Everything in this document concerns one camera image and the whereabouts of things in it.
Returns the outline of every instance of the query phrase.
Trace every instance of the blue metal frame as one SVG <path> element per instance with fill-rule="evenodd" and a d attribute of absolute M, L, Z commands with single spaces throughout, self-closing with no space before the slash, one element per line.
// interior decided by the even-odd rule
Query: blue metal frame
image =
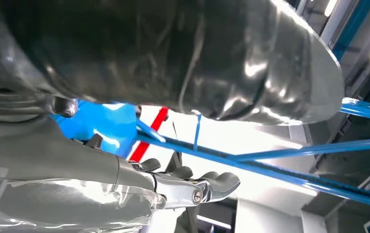
<path fill-rule="evenodd" d="M 340 111 L 370 118 L 370 103 L 344 98 Z M 102 149 L 124 158 L 128 156 L 132 145 L 139 140 L 370 205 L 370 191 L 255 161 L 265 158 L 369 150 L 370 139 L 305 147 L 298 150 L 288 149 L 233 155 L 197 145 L 201 127 L 200 115 L 198 115 L 193 144 L 159 135 L 136 119 L 134 106 L 130 104 L 100 105 L 81 101 L 79 112 L 73 118 L 65 119 L 59 116 L 54 116 L 54 118 L 61 126 L 66 137 L 87 140 L 95 132 L 100 133 L 107 138 L 107 140 L 104 140 L 105 146 L 102 145 Z M 112 142 L 118 142 L 120 146 L 115 148 Z"/>
<path fill-rule="evenodd" d="M 344 98 L 341 112 L 370 118 L 370 103 L 350 98 Z M 305 188 L 322 191 L 346 199 L 359 201 L 370 205 L 370 191 L 352 187 L 346 184 L 321 179 L 318 177 L 301 174 L 298 172 L 282 169 L 255 161 L 256 159 L 288 157 L 298 155 L 313 155 L 319 153 L 333 153 L 344 151 L 369 150 L 370 140 L 360 140 L 353 142 L 335 143 L 305 147 L 302 149 L 275 150 L 246 155 L 232 155 L 221 151 L 212 150 L 204 147 L 196 147 L 197 135 L 200 129 L 200 119 L 196 128 L 195 144 L 178 141 L 165 137 L 166 142 L 162 143 L 147 135 L 139 133 L 137 139 L 156 146 L 169 148 L 175 151 L 191 154 L 197 157 L 215 161 L 221 164 L 248 170 L 254 173 L 276 178 Z"/>

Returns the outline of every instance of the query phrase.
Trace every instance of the transparent plastic cover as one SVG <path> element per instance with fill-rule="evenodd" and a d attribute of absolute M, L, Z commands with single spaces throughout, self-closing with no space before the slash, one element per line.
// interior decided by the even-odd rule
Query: transparent plastic cover
<path fill-rule="evenodd" d="M 0 179 L 0 232 L 135 232 L 165 199 L 150 190 L 69 179 Z"/>

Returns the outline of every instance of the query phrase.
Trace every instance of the white cable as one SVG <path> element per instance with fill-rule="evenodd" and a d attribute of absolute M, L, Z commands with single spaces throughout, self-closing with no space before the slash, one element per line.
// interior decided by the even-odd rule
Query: white cable
<path fill-rule="evenodd" d="M 191 79 L 193 69 L 196 66 L 196 62 L 199 60 L 200 52 L 203 48 L 203 41 L 205 37 L 205 18 L 203 13 L 200 13 L 199 16 L 199 22 L 197 25 L 195 38 L 194 38 L 194 48 L 193 48 L 193 54 L 191 61 L 189 63 L 188 70 L 186 72 L 185 80 L 183 81 L 182 89 L 180 91 L 179 95 L 179 110 L 181 113 L 185 113 L 185 110 L 183 109 L 183 98 L 185 96 L 185 90 L 188 87 L 188 83 Z"/>

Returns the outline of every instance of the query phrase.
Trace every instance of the shiny black material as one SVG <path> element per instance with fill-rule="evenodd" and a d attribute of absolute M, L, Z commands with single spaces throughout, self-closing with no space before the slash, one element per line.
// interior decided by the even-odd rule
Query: shiny black material
<path fill-rule="evenodd" d="M 315 57 L 331 79 L 315 82 Z M 0 0 L 0 68 L 14 91 L 269 125 L 327 119 L 343 96 L 334 58 L 277 0 Z"/>

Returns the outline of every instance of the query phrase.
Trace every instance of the blue bar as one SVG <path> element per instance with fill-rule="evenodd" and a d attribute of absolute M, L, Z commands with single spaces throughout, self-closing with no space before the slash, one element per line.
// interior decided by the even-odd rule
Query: blue bar
<path fill-rule="evenodd" d="M 192 144 L 181 142 L 167 137 L 165 138 L 166 143 L 155 140 L 144 134 L 138 134 L 137 139 L 160 147 L 169 148 L 178 152 L 191 154 L 221 164 L 255 172 L 281 181 L 299 185 L 308 189 L 322 191 L 342 198 L 351 199 L 370 205 L 370 191 L 364 189 L 355 188 L 346 184 L 321 179 L 318 177 L 305 175 L 298 172 L 289 171 L 286 169 L 281 169 L 260 162 L 253 161 L 250 162 L 249 164 L 239 163 L 228 158 L 219 157 L 217 155 L 201 152 L 199 150 L 194 151 L 192 150 L 193 147 Z"/>
<path fill-rule="evenodd" d="M 302 149 L 272 150 L 251 154 L 241 154 L 234 156 L 231 159 L 235 161 L 252 161 L 256 159 L 271 159 L 271 158 L 315 155 L 358 150 L 370 150 L 370 139 L 351 142 L 339 142 L 326 145 L 317 145 L 311 147 L 304 147 Z"/>
<path fill-rule="evenodd" d="M 340 111 L 359 117 L 370 118 L 370 103 L 352 98 L 343 98 Z"/>
<path fill-rule="evenodd" d="M 156 132 L 154 129 L 150 128 L 148 125 L 146 125 L 143 121 L 136 119 L 136 125 L 141 128 L 143 132 L 145 132 L 147 135 L 155 138 L 158 141 L 165 142 L 165 138 L 163 138 L 158 132 Z"/>
<path fill-rule="evenodd" d="M 200 120 L 202 119 L 202 115 L 198 114 L 198 124 L 196 125 L 196 133 L 195 133 L 195 142 L 193 143 L 193 150 L 197 150 L 197 140 L 199 138 L 199 130 L 200 130 Z"/>

